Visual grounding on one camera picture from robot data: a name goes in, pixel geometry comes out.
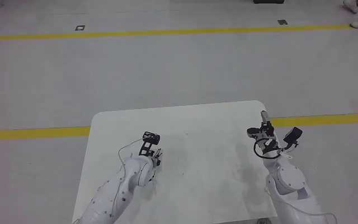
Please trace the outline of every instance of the black square marker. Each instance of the black square marker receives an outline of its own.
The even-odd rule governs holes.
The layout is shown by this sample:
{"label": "black square marker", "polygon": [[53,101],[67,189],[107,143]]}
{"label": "black square marker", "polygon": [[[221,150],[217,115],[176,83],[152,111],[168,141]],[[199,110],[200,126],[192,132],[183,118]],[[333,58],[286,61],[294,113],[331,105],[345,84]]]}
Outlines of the black square marker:
{"label": "black square marker", "polygon": [[280,25],[288,25],[286,20],[278,20]]}
{"label": "black square marker", "polygon": [[85,25],[81,25],[81,26],[76,26],[75,31],[83,31],[84,30]]}

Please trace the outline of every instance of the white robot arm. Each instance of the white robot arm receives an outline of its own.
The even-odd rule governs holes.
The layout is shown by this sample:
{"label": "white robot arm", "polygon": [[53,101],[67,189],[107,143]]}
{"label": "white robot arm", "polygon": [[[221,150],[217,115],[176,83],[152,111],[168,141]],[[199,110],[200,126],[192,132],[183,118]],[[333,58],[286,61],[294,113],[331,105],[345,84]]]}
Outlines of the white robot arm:
{"label": "white robot arm", "polygon": [[[247,134],[256,140],[254,152],[263,158],[263,164],[268,169],[266,186],[277,216],[282,224],[328,224],[326,215],[322,213],[316,197],[307,186],[303,173],[299,168],[290,164],[291,156],[285,153],[293,144],[298,145],[297,139],[302,131],[294,127],[284,138],[288,144],[280,148],[276,142],[274,128],[266,111],[261,112],[261,128],[249,128]],[[262,156],[256,152],[256,145],[262,150]],[[288,195],[297,193],[295,199]]]}
{"label": "white robot arm", "polygon": [[154,155],[152,144],[158,144],[160,136],[145,132],[143,145],[136,158],[128,158],[120,171],[98,188],[78,224],[113,224],[133,199],[136,186],[145,186],[154,177],[160,165],[160,149]]}

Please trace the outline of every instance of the white shoe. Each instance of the white shoe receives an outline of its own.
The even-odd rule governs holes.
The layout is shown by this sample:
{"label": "white shoe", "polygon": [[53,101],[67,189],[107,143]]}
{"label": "white shoe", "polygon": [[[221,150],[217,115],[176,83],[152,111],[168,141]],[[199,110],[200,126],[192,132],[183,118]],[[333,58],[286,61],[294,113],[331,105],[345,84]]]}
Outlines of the white shoe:
{"label": "white shoe", "polygon": [[358,15],[356,15],[356,16],[354,17],[354,20],[353,20],[353,22],[351,22],[350,25],[351,25],[351,27],[358,29]]}
{"label": "white shoe", "polygon": [[356,0],[344,0],[343,5],[347,9],[352,11],[354,14],[356,14],[358,12],[358,6],[357,6],[357,1]]}

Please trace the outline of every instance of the white table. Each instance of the white table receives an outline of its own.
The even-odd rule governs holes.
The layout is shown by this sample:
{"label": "white table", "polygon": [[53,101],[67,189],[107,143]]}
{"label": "white table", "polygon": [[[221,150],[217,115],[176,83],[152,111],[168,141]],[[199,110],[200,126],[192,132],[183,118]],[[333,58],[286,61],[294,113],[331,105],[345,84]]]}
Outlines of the white table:
{"label": "white table", "polygon": [[[259,127],[259,101],[101,112],[92,120],[73,220],[119,170],[117,151],[158,133],[163,150],[156,184],[137,187],[116,223],[221,223],[276,216],[263,191],[268,174],[246,129]],[[142,142],[121,151],[138,155]]]}

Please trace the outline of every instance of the yellow stripe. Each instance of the yellow stripe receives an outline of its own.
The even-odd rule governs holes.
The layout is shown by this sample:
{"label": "yellow stripe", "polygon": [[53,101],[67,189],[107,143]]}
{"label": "yellow stripe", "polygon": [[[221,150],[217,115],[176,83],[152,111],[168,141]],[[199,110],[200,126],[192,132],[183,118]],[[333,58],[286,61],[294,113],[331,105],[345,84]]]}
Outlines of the yellow stripe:
{"label": "yellow stripe", "polygon": [[90,127],[0,130],[0,139],[61,138],[88,136]]}
{"label": "yellow stripe", "polygon": [[[274,127],[358,124],[358,114],[272,118]],[[88,136],[90,127],[0,130],[0,140]]]}
{"label": "yellow stripe", "polygon": [[272,125],[274,127],[315,126],[330,124],[358,124],[358,114],[272,118]]}
{"label": "yellow stripe", "polygon": [[103,38],[107,36],[152,36],[152,35],[179,35],[179,34],[217,34],[229,32],[283,32],[309,30],[337,30],[350,29],[349,25],[326,26],[278,26],[278,27],[243,27],[243,28],[213,28],[213,29],[186,29],[186,30],[146,30],[127,32],[77,32],[72,34],[30,34],[5,35],[0,40],[30,40],[30,39],[63,39],[63,38]]}

